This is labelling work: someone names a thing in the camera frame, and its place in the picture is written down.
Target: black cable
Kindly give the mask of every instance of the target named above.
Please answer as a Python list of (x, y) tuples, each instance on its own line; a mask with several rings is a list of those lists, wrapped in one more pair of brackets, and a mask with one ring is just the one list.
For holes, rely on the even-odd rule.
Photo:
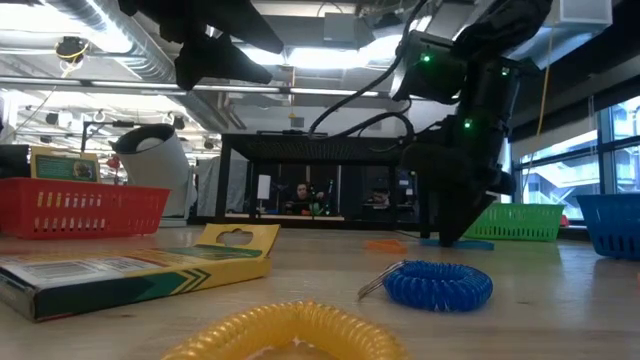
[(353, 133), (355, 133), (356, 131), (360, 130), (360, 129), (364, 129), (367, 128), (377, 122), (380, 122), (382, 120), (388, 119), (390, 117), (396, 117), (398, 118), (400, 121), (402, 121), (402, 123), (404, 124), (405, 129), (407, 130), (407, 133), (404, 135), (404, 139), (405, 142), (411, 142), (413, 140), (413, 137), (415, 136), (415, 130), (413, 129), (413, 124), (411, 123), (411, 121), (409, 120), (409, 118), (407, 118), (406, 116), (404, 116), (401, 113), (397, 113), (397, 112), (386, 112), (386, 113), (382, 113), (382, 114), (378, 114), (376, 116), (373, 116), (363, 122), (361, 122), (358, 125), (355, 125), (353, 127), (350, 127), (347, 130), (344, 130), (340, 133), (337, 133), (335, 135), (331, 135), (331, 136), (327, 136), (327, 137), (314, 137), (313, 140), (316, 141), (326, 141), (326, 140), (330, 140), (330, 139), (335, 139), (338, 137), (345, 137), (345, 136), (349, 136)]
[[(409, 99), (409, 104), (404, 109), (400, 110), (399, 113), (400, 114), (406, 114), (407, 111), (409, 111), (409, 109), (411, 109), (411, 105), (413, 105), (413, 101), (411, 99)], [(366, 128), (360, 129), (360, 132), (358, 132), (358, 136), (357, 137), (360, 137), (360, 135), (362, 135), (362, 132), (365, 131), (365, 130), (366, 130)]]
[[(362, 94), (364, 94), (365, 92), (373, 89), (374, 87), (380, 85), (386, 78), (389, 77), (389, 75), (391, 75), (396, 68), (398, 67), (398, 65), (400, 65), (400, 61), (402, 60), (402, 58), (404, 57), (404, 55), (407, 52), (407, 49), (409, 47), (409, 42), (408, 42), (408, 36), (409, 36), (409, 30), (411, 29), (411, 23), (415, 20), (416, 16), (418, 15), (418, 12), (420, 11), (420, 9), (422, 9), (422, 7), (431, 0), (420, 0), (418, 2), (418, 4), (416, 4), (416, 6), (413, 8), (413, 10), (411, 11), (411, 14), (409, 15), (409, 18), (407, 19), (407, 22), (405, 23), (404, 29), (402, 30), (402, 38), (400, 40), (400, 45), (398, 46), (397, 52), (396, 52), (396, 58), (393, 61), (393, 63), (391, 64), (391, 66), (389, 66), (389, 68), (382, 73), (382, 75), (380, 75), (377, 79), (373, 80), (371, 83), (369, 83), (368, 85), (366, 85), (365, 87), (363, 87), (362, 89), (356, 91), (355, 93), (347, 96), (346, 98), (338, 101), (336, 104), (332, 105), (331, 107), (329, 107), (324, 113), (322, 113), (322, 115), (320, 115), (309, 127), (309, 138), (310, 139), (316, 139), (313, 135), (314, 132), (316, 130), (316, 128), (329, 116), (331, 115), (333, 112), (335, 112), (336, 110), (338, 110), (339, 108), (341, 108), (342, 106), (348, 104), (349, 102), (353, 101), (354, 99), (360, 97)], [(347, 131), (343, 131), (341, 134), (341, 136), (348, 136), (351, 135), (353, 132), (350, 132), (352, 129), (356, 128), (355, 131), (358, 131), (361, 129), (361, 127), (359, 125), (356, 125), (355, 127), (347, 130)]]

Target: robotic arm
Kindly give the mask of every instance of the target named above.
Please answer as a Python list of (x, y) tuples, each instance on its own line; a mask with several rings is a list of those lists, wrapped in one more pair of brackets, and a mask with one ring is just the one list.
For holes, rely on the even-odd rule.
[[(539, 72), (532, 62), (501, 54), (530, 39), (552, 0), (498, 0), (455, 42), (412, 31), (396, 69), (394, 100), (420, 96), (458, 104), (456, 114), (416, 134), (402, 155), (419, 191), (438, 197), (440, 244), (451, 246), (495, 200), (487, 192), (512, 194), (513, 177), (498, 157), (522, 76)], [(423, 197), (421, 211), (427, 208)], [(428, 221), (422, 217), (421, 222)]]

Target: orange object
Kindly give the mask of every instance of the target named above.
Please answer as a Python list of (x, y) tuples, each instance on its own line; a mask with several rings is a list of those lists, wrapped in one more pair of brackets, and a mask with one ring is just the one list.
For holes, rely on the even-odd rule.
[(407, 245), (404, 245), (397, 239), (367, 241), (367, 250), (374, 250), (388, 254), (406, 254)]

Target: wooden table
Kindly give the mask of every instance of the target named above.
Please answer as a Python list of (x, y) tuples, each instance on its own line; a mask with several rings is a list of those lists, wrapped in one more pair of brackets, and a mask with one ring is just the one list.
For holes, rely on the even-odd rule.
[[(0, 241), (0, 252), (187, 246), (199, 229), (111, 242)], [(463, 263), (487, 272), (494, 294), (471, 314), (435, 314), (358, 288), (401, 255), (363, 250), (371, 239), (407, 240), (410, 259)], [(171, 346), (236, 311), (314, 299), (383, 324), (414, 359), (638, 359), (638, 263), (596, 255), (587, 243), (497, 242), (496, 250), (420, 247), (388, 232), (282, 230), (264, 279), (32, 324), (0, 304), (0, 359), (159, 359)]]

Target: blue plastic basket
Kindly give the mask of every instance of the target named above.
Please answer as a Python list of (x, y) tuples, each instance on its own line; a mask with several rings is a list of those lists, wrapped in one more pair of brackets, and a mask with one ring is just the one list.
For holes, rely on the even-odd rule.
[(640, 260), (640, 194), (577, 196), (596, 252)]

